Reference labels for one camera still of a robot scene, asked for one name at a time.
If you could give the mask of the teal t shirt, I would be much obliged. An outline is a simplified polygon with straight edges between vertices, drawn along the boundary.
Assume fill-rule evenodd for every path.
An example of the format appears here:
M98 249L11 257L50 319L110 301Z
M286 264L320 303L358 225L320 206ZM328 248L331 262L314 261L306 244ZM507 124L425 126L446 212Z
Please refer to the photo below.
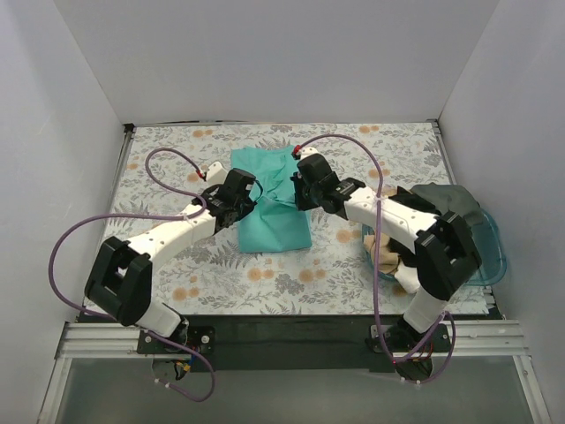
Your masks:
M293 147L240 148L231 153L231 166L250 172L259 181L251 191L253 212L238 223L239 250L245 254L284 253L312 246L309 215L297 209L290 178L298 170Z

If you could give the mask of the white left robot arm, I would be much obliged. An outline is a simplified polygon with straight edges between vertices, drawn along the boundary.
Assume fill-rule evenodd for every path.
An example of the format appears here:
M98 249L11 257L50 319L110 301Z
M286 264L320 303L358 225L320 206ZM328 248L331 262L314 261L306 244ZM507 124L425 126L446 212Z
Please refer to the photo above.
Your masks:
M187 247L249 215L256 205L250 197L255 182L245 170L229 170L221 184L210 186L174 220L127 240L107 238L87 279L86 297L123 326L157 334L166 352L181 352L188 341L183 318L152 298L153 274Z

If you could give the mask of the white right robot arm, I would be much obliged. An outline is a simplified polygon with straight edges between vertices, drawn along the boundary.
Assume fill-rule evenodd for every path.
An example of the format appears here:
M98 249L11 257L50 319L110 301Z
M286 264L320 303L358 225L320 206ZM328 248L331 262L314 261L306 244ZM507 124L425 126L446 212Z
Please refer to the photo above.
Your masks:
M430 328L455 292L475 274L482 259L471 228L454 212L442 216L381 198L355 178L341 180L316 151L295 154L298 171L291 180L300 210L322 208L346 221L361 223L390 236L416 257L420 287L403 314L401 344L419 351L432 339Z

